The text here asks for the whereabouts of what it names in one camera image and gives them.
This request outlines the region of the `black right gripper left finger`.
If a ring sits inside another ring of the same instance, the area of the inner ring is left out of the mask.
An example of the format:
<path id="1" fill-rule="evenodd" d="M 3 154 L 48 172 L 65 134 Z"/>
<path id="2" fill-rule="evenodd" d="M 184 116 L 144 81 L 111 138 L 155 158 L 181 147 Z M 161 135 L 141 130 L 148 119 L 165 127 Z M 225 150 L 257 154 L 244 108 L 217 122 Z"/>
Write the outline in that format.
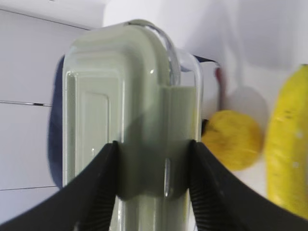
<path id="1" fill-rule="evenodd" d="M 115 206 L 118 144 L 106 144 L 71 182 L 2 231 L 107 231 Z"/>

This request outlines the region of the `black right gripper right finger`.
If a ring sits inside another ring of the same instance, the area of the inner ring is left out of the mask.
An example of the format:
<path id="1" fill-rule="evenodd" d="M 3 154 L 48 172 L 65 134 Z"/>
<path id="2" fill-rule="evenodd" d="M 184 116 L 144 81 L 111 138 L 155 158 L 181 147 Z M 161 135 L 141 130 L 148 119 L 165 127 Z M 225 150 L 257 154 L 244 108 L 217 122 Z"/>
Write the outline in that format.
<path id="1" fill-rule="evenodd" d="M 242 183 L 201 142 L 189 145 L 189 193 L 199 231 L 306 231 L 307 220 Z"/>

